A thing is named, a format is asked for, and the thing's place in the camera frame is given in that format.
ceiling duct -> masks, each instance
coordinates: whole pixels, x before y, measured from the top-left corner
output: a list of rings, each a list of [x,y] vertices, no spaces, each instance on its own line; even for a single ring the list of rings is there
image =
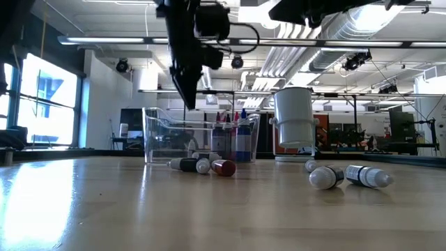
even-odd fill
[[[387,26],[404,6],[393,6],[389,11],[381,5],[367,5],[338,15],[320,36],[320,39],[350,40],[370,39]],[[287,74],[296,86],[306,86],[334,64],[341,61],[346,52],[311,48],[305,51],[299,62]]]

ceiling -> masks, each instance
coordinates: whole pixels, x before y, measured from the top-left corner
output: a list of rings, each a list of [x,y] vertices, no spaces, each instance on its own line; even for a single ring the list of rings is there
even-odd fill
[[[54,8],[45,8],[44,0],[37,0],[33,13],[43,18],[47,13],[47,21],[56,29],[68,36],[145,36],[147,13],[147,31],[149,36],[166,36],[166,26],[163,19],[155,17],[155,6],[118,5],[115,3],[91,3],[85,0],[47,0]],[[240,1],[226,1],[237,11]],[[420,13],[400,13],[384,29],[380,30],[373,39],[398,39],[398,40],[443,40],[446,39],[446,15],[428,13],[421,14],[423,7],[410,7],[405,10]],[[446,12],[446,3],[441,0],[432,1],[431,11]],[[264,29],[260,24],[253,24],[262,38],[277,37],[279,29]],[[230,37],[254,38],[255,35],[249,29],[233,28]],[[167,46],[111,46],[105,50],[151,50],[159,59],[163,68],[170,65],[170,56]],[[256,51],[243,55],[246,68],[261,68],[271,47],[260,47]],[[376,66],[382,70],[386,77],[398,75],[399,90],[412,91],[413,77],[420,74],[420,70],[408,70],[407,68],[429,68],[432,63],[446,61],[444,50],[372,50],[373,60]],[[144,64],[139,59],[135,64]],[[370,86],[384,80],[372,63],[367,63],[356,72],[349,73],[345,77],[341,65],[335,65],[332,74],[323,74],[313,87],[317,91],[369,91]],[[211,77],[215,79],[240,79],[242,70],[231,68],[231,59],[223,62],[220,70],[211,71]],[[170,80],[164,76],[160,80],[166,86]]]

table surface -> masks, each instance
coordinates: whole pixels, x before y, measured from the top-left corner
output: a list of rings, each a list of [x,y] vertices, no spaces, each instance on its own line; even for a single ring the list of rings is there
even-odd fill
[[[446,250],[446,169],[378,162],[396,183],[315,190],[299,163],[231,178],[143,158],[0,167],[0,250]]]

